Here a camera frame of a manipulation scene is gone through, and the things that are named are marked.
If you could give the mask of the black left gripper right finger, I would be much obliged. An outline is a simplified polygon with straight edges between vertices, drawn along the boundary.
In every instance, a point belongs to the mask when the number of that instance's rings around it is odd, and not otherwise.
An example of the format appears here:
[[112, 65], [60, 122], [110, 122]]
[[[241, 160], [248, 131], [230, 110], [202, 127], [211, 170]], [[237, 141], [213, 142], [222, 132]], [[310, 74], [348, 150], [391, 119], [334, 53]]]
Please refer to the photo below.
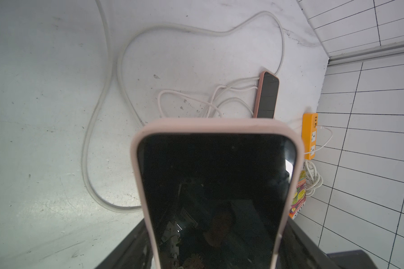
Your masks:
[[279, 246], [278, 269], [339, 269], [291, 218]]

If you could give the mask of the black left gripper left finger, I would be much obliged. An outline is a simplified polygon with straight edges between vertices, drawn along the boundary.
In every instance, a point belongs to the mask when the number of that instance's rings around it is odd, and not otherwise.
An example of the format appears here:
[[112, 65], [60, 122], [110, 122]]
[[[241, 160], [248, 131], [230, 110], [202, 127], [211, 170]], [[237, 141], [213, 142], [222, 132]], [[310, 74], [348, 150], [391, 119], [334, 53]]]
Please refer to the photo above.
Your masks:
[[153, 252], [142, 220], [96, 269], [151, 269]]

